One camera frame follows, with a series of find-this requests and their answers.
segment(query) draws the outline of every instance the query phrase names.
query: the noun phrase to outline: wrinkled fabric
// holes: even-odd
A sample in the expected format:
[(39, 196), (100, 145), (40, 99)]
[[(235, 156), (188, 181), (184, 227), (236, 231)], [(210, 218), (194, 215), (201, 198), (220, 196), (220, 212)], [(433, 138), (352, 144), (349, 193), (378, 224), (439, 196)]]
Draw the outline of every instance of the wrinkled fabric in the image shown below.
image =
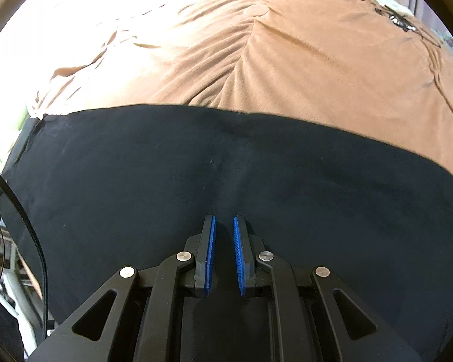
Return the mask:
[(453, 57), (414, 17), (420, 34), (376, 8), (177, 0), (118, 21), (90, 57), (56, 69), (34, 113), (154, 103), (276, 114), (393, 144), (453, 174)]

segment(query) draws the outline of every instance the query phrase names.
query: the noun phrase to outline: brown object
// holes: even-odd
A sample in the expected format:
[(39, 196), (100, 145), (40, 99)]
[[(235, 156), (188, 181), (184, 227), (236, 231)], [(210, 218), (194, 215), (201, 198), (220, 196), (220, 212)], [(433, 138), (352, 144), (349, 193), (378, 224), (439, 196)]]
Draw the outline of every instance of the brown object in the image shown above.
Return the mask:
[(414, 17), (424, 37), (375, 8), (178, 0), (119, 22), (93, 57), (57, 69), (36, 108), (156, 103), (277, 114), (393, 144), (453, 174), (453, 57)]

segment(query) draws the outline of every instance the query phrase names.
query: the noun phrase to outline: tan blanket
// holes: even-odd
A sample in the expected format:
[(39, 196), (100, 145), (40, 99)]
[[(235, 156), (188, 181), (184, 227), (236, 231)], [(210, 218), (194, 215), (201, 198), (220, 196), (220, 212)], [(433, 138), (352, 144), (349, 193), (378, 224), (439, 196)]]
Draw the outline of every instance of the tan blanket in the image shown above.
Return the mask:
[(180, 0), (118, 21), (92, 57), (54, 72), (34, 108), (278, 114), (385, 141), (453, 174), (453, 57), (410, 20), (423, 36), (374, 0)]

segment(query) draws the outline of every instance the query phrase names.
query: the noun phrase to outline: metal rivet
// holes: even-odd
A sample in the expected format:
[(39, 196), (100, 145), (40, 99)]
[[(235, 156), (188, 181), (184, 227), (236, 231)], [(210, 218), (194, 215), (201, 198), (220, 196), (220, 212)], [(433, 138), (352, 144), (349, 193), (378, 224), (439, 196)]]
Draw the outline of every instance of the metal rivet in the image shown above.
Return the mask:
[(326, 267), (317, 267), (315, 268), (315, 274), (321, 278), (327, 278), (330, 275), (330, 271)]
[(124, 267), (119, 271), (119, 275), (121, 275), (122, 278), (130, 278), (134, 275), (134, 272), (135, 270), (133, 267)]
[(273, 253), (269, 252), (268, 250), (264, 250), (263, 252), (259, 253), (259, 259), (262, 261), (270, 261), (273, 259)]
[(176, 255), (176, 258), (179, 261), (188, 261), (191, 258), (191, 253), (190, 252), (179, 252)]

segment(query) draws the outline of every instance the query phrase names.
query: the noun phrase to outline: ridged blue grip surface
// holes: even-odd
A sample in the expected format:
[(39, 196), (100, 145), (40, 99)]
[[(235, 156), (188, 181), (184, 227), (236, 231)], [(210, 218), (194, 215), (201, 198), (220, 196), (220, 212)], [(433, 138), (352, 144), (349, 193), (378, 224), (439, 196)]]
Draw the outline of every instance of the ridged blue grip surface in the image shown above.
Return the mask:
[(238, 287), (240, 287), (240, 294), (245, 296), (245, 266), (243, 263), (242, 240), (240, 239), (240, 228), (237, 217), (233, 220), (233, 241), (235, 242), (235, 256), (237, 259)]
[(211, 219), (210, 239), (208, 241), (208, 252), (206, 255), (206, 294), (210, 293), (211, 280), (213, 278), (213, 259), (215, 256), (215, 239), (216, 239), (216, 218)]

